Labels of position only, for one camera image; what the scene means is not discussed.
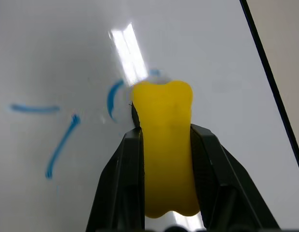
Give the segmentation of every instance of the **yellow bone-shaped object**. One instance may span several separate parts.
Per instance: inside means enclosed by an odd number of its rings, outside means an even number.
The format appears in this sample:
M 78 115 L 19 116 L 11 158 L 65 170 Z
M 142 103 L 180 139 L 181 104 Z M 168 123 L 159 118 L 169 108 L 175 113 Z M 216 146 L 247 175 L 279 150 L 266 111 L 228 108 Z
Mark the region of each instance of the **yellow bone-shaped object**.
M 141 82 L 132 100 L 143 133 L 145 215 L 168 211 L 198 213 L 190 145 L 193 92 L 182 81 L 165 85 Z

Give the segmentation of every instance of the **beige wall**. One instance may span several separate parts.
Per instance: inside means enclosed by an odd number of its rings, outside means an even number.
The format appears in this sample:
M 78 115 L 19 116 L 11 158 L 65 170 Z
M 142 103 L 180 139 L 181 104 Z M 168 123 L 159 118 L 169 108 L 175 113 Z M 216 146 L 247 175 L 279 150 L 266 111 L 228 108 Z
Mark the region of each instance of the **beige wall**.
M 248 0 L 299 145 L 299 0 Z

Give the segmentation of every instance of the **yellow foam block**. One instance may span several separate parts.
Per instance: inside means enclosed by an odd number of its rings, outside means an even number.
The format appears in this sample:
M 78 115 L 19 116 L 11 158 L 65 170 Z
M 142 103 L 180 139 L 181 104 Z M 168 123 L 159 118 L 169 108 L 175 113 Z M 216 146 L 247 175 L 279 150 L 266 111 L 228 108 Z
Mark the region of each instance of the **yellow foam block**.
M 132 100 L 143 133 L 145 215 L 158 218 L 168 211 L 198 213 L 190 146 L 193 92 L 182 81 L 165 85 L 141 82 Z

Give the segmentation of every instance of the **whiteboard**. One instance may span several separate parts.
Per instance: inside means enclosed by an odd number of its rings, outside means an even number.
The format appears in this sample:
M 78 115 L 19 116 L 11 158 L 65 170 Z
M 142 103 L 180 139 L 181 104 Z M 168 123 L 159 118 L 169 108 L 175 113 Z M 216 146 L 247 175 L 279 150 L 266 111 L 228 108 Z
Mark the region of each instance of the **whiteboard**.
M 110 31 L 132 23 L 146 65 L 194 91 L 192 123 L 246 168 L 282 228 L 299 228 L 299 169 L 237 0 L 0 1 L 0 232 L 84 231 L 100 173 L 133 128 Z M 52 114 L 11 104 L 56 105 Z M 53 178 L 49 160 L 80 116 Z M 162 230 L 169 215 L 147 228 Z

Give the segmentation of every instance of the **blue marker line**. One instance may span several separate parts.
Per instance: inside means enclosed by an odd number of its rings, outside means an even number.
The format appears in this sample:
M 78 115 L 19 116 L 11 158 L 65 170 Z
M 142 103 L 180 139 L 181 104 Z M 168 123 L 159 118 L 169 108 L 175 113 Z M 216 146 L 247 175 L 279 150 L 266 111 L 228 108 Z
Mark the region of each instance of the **blue marker line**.
M 11 104 L 11 109 L 22 113 L 50 114 L 60 110 L 59 106 L 37 107 Z
M 106 105 L 107 105 L 107 111 L 111 117 L 111 119 L 116 122 L 116 120 L 113 118 L 112 116 L 112 111 L 114 109 L 114 97 L 115 97 L 115 94 L 117 92 L 117 90 L 124 85 L 124 81 L 123 80 L 120 80 L 118 82 L 116 82 L 112 88 L 110 89 L 109 91 L 109 94 L 107 95 L 107 100 L 106 100 Z
M 72 122 L 68 128 L 68 130 L 66 131 L 64 137 L 62 138 L 61 142 L 59 143 L 59 145 L 57 146 L 51 160 L 48 163 L 47 169 L 46 169 L 46 173 L 45 176 L 47 179 L 52 179 L 53 177 L 53 166 L 55 164 L 55 161 L 57 160 L 64 144 L 66 143 L 66 141 L 68 140 L 69 136 L 71 135 L 72 131 L 75 129 L 75 127 L 81 123 L 81 119 L 78 115 L 73 115 L 72 116 Z

